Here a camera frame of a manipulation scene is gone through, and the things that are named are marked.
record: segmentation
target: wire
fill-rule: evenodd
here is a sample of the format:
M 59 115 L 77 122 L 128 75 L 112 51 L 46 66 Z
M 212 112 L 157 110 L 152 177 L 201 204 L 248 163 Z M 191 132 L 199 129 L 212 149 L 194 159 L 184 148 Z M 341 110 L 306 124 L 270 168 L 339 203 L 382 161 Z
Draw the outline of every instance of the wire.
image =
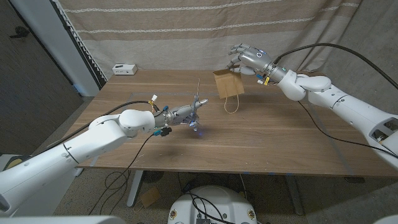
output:
M 148 101 L 144 101 L 144 100 L 131 101 L 131 102 L 123 103 L 122 105 L 119 105 L 119 106 L 117 106 L 117 107 L 111 109 L 110 111 L 106 112 L 105 114 L 102 114 L 102 116 L 109 115 L 110 113 L 112 113 L 112 112 L 114 112 L 114 111 L 116 111 L 116 110 L 122 108 L 123 106 L 131 105 L 131 104 L 134 104 L 134 103 L 147 103 L 147 104 L 150 105 L 150 103 L 149 103 Z M 45 150 L 44 150 L 43 152 L 45 152 L 45 151 L 47 151 L 47 150 L 49 150 L 49 149 L 51 149 L 51 148 L 53 148 L 53 147 L 55 147 L 55 146 L 58 146 L 59 144 L 63 143 L 64 141 L 70 139 L 72 136 L 76 135 L 76 134 L 79 133 L 80 131 L 82 131 L 82 130 L 84 130 L 85 128 L 87 128 L 87 127 L 91 124 L 91 122 L 93 122 L 93 121 L 90 121 L 89 123 L 85 124 L 85 125 L 82 126 L 81 128 L 79 128 L 79 129 L 77 129 L 76 131 L 72 132 L 72 133 L 69 134 L 68 136 L 65 136 L 64 138 L 61 138 L 61 139 L 59 139 L 58 141 L 53 142 L 52 144 L 50 144 L 49 146 L 47 146 L 47 148 L 45 148 Z
M 241 180 L 242 180 L 242 185 L 243 185 L 243 190 L 244 190 L 244 198 L 248 199 L 248 194 L 246 193 L 246 187 L 244 186 L 242 174 L 239 174 L 239 176 L 241 177 Z
M 101 198 L 103 197 L 103 195 L 106 193 L 106 191 L 112 186 L 113 183 L 115 183 L 115 181 L 117 181 L 130 167 L 131 165 L 134 163 L 134 161 L 137 159 L 137 156 L 139 155 L 139 153 L 141 152 L 141 149 L 145 146 L 145 143 L 150 139 L 150 137 L 152 137 L 154 134 L 152 133 L 142 144 L 141 148 L 138 150 L 136 156 L 134 157 L 134 159 L 131 161 L 131 163 L 127 166 L 127 168 L 114 180 L 111 182 L 111 184 L 109 186 L 107 186 L 107 188 L 104 190 L 104 192 L 101 194 L 101 196 L 99 197 L 99 199 L 97 200 L 97 202 L 94 204 L 93 208 L 90 210 L 89 215 L 91 215 L 93 213 L 93 210 L 95 209 L 95 207 L 97 206 L 97 204 L 100 202 Z
M 181 180 L 180 180 L 180 172 L 177 172 L 177 177 L 178 177 L 178 182 L 179 182 L 179 184 L 180 184 L 180 190 L 181 190 L 181 194 L 180 195 L 183 195 L 184 193 L 182 192 L 182 184 L 181 184 Z M 192 198 L 192 200 L 193 200 L 193 197 L 192 197 L 192 195 L 194 195 L 194 194 L 191 194 L 191 192 L 189 192 L 188 191 L 188 194 L 189 195 L 191 195 L 191 198 Z M 205 205 L 205 203 L 204 203 L 204 201 L 201 199 L 201 202 L 202 202 L 202 204 L 203 204 L 203 207 L 205 208 L 205 212 L 206 212 L 206 205 Z
M 124 195 L 126 194 L 126 192 L 127 192 L 127 181 L 126 181 L 126 186 L 125 186 L 125 188 L 124 188 L 124 192 L 123 192 L 122 196 L 120 196 L 118 202 L 116 202 L 116 203 L 113 205 L 113 208 L 111 209 L 109 215 L 112 214 L 114 208 L 115 208 L 115 207 L 118 205 L 118 203 L 122 200 L 122 198 L 124 197 Z
M 103 209 L 104 205 L 106 204 L 106 202 L 107 202 L 114 194 L 116 194 L 117 192 L 119 192 L 119 190 L 121 190 L 121 189 L 123 188 L 123 186 L 126 186 L 126 187 L 127 187 L 128 180 L 129 180 L 130 174 L 131 174 L 130 171 L 127 172 L 127 177 L 123 174 L 124 182 L 123 182 L 123 184 L 122 184 L 120 187 L 111 188 L 111 186 L 106 185 L 107 179 L 108 179 L 112 174 L 121 174 L 121 173 L 122 173 L 122 172 L 115 171 L 115 172 L 112 172 L 112 173 L 110 173 L 110 174 L 108 174 L 108 175 L 106 176 L 105 181 L 104 181 L 105 187 L 106 187 L 106 188 L 109 187 L 108 190 L 116 190 L 116 191 L 113 192 L 108 198 L 106 198 L 106 200 L 104 201 L 104 203 L 103 203 L 102 206 L 101 206 L 101 209 L 99 210 L 99 214 L 100 214 L 100 215 L 102 215 L 102 214 L 101 214 L 101 213 L 102 213 L 102 209 Z
M 359 57 L 360 59 L 362 59 L 364 62 L 366 62 L 368 65 L 372 66 L 372 68 L 374 68 L 377 72 L 380 73 L 380 75 L 382 75 L 389 83 L 391 83 L 391 85 L 393 85 L 397 90 L 398 90 L 398 84 L 387 74 L 385 74 L 379 67 L 377 67 L 375 64 L 373 64 L 373 62 L 371 62 L 369 59 L 367 59 L 365 56 L 361 55 L 360 53 L 351 50 L 349 48 L 343 47 L 341 45 L 337 45 L 337 44 L 329 44 L 329 43 L 317 43 L 317 44 L 310 44 L 307 46 L 303 46 L 303 47 L 299 47 L 293 50 L 290 50 L 286 53 L 281 54 L 280 56 L 278 56 L 275 60 L 274 60 L 274 65 L 277 65 L 279 60 L 283 57 L 286 56 L 288 54 L 291 54 L 293 52 L 297 52 L 299 50 L 303 50 L 303 49 L 307 49 L 307 48 L 312 48 L 312 47 L 318 47 L 318 46 L 327 46 L 327 47 L 335 47 L 341 50 L 345 50 L 357 57 Z
M 339 139 L 339 138 L 335 138 L 335 137 L 333 137 L 333 136 L 330 136 L 329 134 L 325 133 L 324 131 L 322 131 L 322 130 L 319 128 L 319 126 L 317 125 L 317 123 L 315 122 L 315 120 L 312 118 L 312 115 L 311 115 L 310 112 L 306 109 L 306 107 L 304 107 L 304 105 L 301 104 L 300 101 L 298 101 L 298 103 L 300 103 L 300 105 L 305 109 L 305 111 L 306 111 L 307 114 L 310 116 L 312 122 L 313 122 L 314 125 L 318 128 L 318 130 L 319 130 L 320 132 L 322 132 L 322 134 L 328 136 L 329 138 L 332 138 L 332 139 L 337 140 L 337 141 L 342 141 L 342 142 L 347 142 L 347 143 L 351 143 L 351 144 L 357 144 L 357 145 L 360 145 L 360 146 L 370 147 L 370 148 L 372 148 L 372 149 L 376 149 L 376 150 L 378 150 L 378 151 L 385 152 L 385 153 L 387 153 L 387 154 L 389 154 L 389 155 L 391 155 L 391 156 L 394 156 L 395 158 L 398 159 L 398 156 L 397 156 L 396 154 L 394 154 L 393 152 L 389 152 L 389 151 L 387 151 L 387 150 L 380 149 L 380 148 L 378 148 L 378 147 L 370 146 L 370 145 L 367 145 L 367 144 L 362 144 L 362 143 L 353 142 L 353 141 L 347 141 L 347 140 L 343 140 L 343 139 Z
M 219 213 L 221 219 L 216 218 L 216 217 L 213 217 L 213 216 L 207 214 L 206 212 L 200 210 L 200 209 L 198 208 L 198 206 L 196 205 L 196 203 L 195 203 L 195 199 L 197 199 L 197 198 L 202 199 L 202 200 L 205 200 L 205 201 L 207 201 L 208 203 L 210 203 L 210 204 L 217 210 L 217 212 Z M 224 221 L 224 219 L 223 219 L 223 217 L 222 217 L 220 211 L 217 209 L 217 207 L 216 207 L 213 203 L 211 203 L 209 200 L 207 200 L 207 199 L 205 199 L 205 198 L 203 198 L 203 197 L 197 196 L 197 197 L 195 197 L 194 199 L 192 199 L 192 205 L 193 205 L 200 213 L 202 213 L 202 214 L 204 214 L 204 215 L 207 215 L 208 217 L 210 217 L 210 218 L 212 218 L 212 219 L 214 219 L 214 220 L 216 220 L 216 221 L 219 221 L 219 222 L 222 222 L 222 223 L 226 223 L 226 224 L 234 224 L 234 223 L 231 223 L 231 222 L 228 222 L 228 221 Z
M 108 176 L 105 178 L 105 187 L 108 187 L 108 186 L 106 185 L 106 179 L 108 179 L 109 176 L 110 176 L 110 175 L 108 175 Z M 128 178 L 130 178 L 130 171 L 127 172 L 127 177 L 126 177 L 124 174 L 123 174 L 123 177 L 124 177 L 124 182 L 123 182 L 122 186 L 120 186 L 120 187 L 115 187 L 115 188 L 113 188 L 113 189 L 109 186 L 108 190 L 116 190 L 116 191 L 113 192 L 109 197 L 107 197 L 107 198 L 105 199 L 104 203 L 103 203 L 102 206 L 101 206 L 101 209 L 99 210 L 99 214 L 100 214 L 100 215 L 102 215 L 102 209 L 103 209 L 104 205 L 106 204 L 106 202 L 107 202 L 114 194 L 118 193 L 119 190 L 121 190 L 121 189 L 123 188 L 123 186 L 125 186 L 125 185 L 127 184 Z
M 180 196 L 183 194 L 182 192 L 182 184 L 181 184 L 181 180 L 180 180 L 180 172 L 177 172 L 177 177 L 178 177 L 178 183 L 180 184 Z

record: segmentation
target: striped curtain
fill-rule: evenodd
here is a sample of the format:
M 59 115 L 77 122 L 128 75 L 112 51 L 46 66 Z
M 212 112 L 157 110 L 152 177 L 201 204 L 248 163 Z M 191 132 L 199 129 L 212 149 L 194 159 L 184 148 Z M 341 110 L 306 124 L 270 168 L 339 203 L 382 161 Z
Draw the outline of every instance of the striped curtain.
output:
M 361 0 L 60 0 L 106 76 L 115 63 L 145 70 L 219 70 L 232 45 L 276 57 L 316 42 L 337 43 Z M 331 49 L 284 58 L 290 69 L 316 70 Z

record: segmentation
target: wooden table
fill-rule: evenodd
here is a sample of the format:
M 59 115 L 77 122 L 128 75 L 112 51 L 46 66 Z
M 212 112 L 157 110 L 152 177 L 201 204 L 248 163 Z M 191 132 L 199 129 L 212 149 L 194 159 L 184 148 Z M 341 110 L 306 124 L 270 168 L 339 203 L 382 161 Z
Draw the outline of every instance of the wooden table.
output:
M 308 114 L 287 99 L 276 86 L 256 83 L 243 77 L 245 94 L 239 96 L 235 114 L 224 110 L 212 71 L 138 71 L 134 76 L 113 76 L 77 119 L 68 133 L 108 110 L 134 100 L 150 100 L 159 108 L 191 104 L 200 78 L 200 99 L 209 103 L 198 110 L 200 128 L 172 127 L 166 137 L 151 138 L 131 169 L 190 172 L 235 172 L 245 174 L 294 174 L 329 176 L 397 177 L 398 172 L 372 150 L 338 142 L 316 129 Z M 304 105 L 326 132 L 336 138 L 366 143 L 364 138 L 330 110 Z M 125 109 L 150 110 L 149 105 Z M 236 108 L 236 98 L 227 109 Z M 126 168 L 149 134 L 80 164 L 80 167 Z

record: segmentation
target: paper bag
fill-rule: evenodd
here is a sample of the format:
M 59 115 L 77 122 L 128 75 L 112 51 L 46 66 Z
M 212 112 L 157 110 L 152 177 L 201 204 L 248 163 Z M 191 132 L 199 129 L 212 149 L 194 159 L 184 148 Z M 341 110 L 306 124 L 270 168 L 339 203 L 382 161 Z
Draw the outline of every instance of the paper bag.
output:
M 144 208 L 147 208 L 160 198 L 160 193 L 156 187 L 153 187 L 145 192 L 143 195 L 141 195 L 139 198 Z
M 243 82 L 240 73 L 231 72 L 228 69 L 214 71 L 213 73 L 220 99 L 244 93 Z

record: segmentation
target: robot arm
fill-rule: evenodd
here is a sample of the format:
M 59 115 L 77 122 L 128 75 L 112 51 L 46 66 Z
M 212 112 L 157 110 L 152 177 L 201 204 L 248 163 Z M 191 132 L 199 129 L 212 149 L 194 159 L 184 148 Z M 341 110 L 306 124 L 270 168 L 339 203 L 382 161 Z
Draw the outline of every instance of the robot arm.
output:
M 51 148 L 11 169 L 0 172 L 0 217 L 11 216 L 41 187 L 76 167 L 79 163 L 118 148 L 128 139 L 144 133 L 165 136 L 169 125 L 191 122 L 198 118 L 196 109 L 207 99 L 155 115 L 150 111 L 125 110 L 121 114 L 95 119 L 83 134 Z
M 264 51 L 245 44 L 235 45 L 229 54 L 239 53 L 226 68 L 243 75 L 270 78 L 287 98 L 298 101 L 308 93 L 309 102 L 332 110 L 340 118 L 357 129 L 370 146 L 398 154 L 398 116 L 381 111 L 331 84 L 327 77 L 308 77 L 274 65 Z M 232 68 L 242 61 L 245 67 Z M 398 159 L 374 149 L 381 158 L 398 170 Z

